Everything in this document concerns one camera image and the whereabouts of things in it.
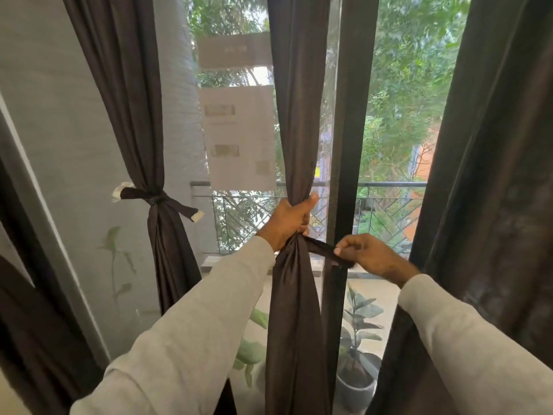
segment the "handrail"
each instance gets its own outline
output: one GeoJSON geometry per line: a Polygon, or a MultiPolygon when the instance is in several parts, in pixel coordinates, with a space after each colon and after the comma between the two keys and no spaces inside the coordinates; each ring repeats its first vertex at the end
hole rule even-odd
{"type": "MultiPolygon", "coordinates": [[[[277,186],[286,186],[286,183],[283,181],[277,181],[277,186]]],[[[210,181],[208,180],[193,180],[190,182],[191,187],[195,186],[211,186],[210,181]]],[[[315,181],[313,182],[313,187],[321,188],[329,186],[329,182],[315,181]]],[[[415,182],[415,181],[379,181],[379,182],[357,182],[357,186],[361,188],[425,188],[426,182],[415,182]]]]}

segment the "beige sleeve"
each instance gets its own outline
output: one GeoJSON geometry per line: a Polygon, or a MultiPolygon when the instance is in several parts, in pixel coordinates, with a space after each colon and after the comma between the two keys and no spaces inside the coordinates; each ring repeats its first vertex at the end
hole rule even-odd
{"type": "Polygon", "coordinates": [[[212,414],[274,260],[257,236],[221,259],[109,365],[71,414],[212,414]]]}
{"type": "Polygon", "coordinates": [[[403,287],[409,313],[460,414],[553,413],[553,371],[428,275],[403,287]]]}

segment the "person's left arm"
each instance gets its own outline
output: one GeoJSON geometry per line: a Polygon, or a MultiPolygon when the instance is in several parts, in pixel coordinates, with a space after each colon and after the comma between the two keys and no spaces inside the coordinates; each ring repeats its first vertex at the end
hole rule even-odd
{"type": "Polygon", "coordinates": [[[306,230],[316,201],[295,207],[282,201],[257,236],[222,258],[128,354],[108,366],[102,382],[73,404],[71,414],[212,414],[274,252],[296,230],[306,230]]]}

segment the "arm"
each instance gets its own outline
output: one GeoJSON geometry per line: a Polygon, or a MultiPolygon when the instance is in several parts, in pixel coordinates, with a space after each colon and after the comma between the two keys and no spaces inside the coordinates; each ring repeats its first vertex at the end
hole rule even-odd
{"type": "Polygon", "coordinates": [[[296,231],[306,232],[318,201],[291,207],[283,200],[267,224],[238,252],[222,258],[128,354],[112,362],[72,415],[212,414],[231,370],[263,280],[296,231]]]}
{"type": "Polygon", "coordinates": [[[370,235],[346,236],[335,253],[402,288],[409,313],[463,415],[553,413],[553,371],[370,235]]]}

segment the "plant pot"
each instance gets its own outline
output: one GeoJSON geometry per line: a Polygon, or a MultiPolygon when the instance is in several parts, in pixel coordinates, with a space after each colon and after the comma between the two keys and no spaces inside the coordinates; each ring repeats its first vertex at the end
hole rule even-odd
{"type": "Polygon", "coordinates": [[[336,395],[340,399],[343,408],[352,413],[358,413],[367,409],[373,399],[377,381],[373,380],[367,387],[359,388],[350,386],[339,375],[336,376],[336,395]]]}

